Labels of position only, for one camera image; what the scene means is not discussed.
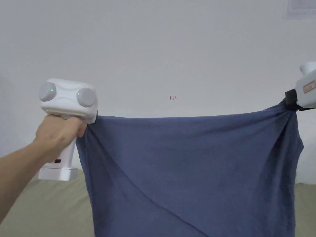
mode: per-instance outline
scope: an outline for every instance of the blue t-shirt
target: blue t-shirt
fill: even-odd
[[[225,116],[98,116],[77,147],[96,237],[294,236],[303,144],[284,102]]]

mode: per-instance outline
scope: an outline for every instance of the white gripper device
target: white gripper device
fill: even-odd
[[[98,99],[93,86],[62,79],[48,79],[39,90],[40,107],[47,113],[64,119],[78,117],[92,124],[98,114]],[[59,158],[46,163],[39,171],[39,179],[73,180],[78,169],[71,167],[76,138],[66,147]]]

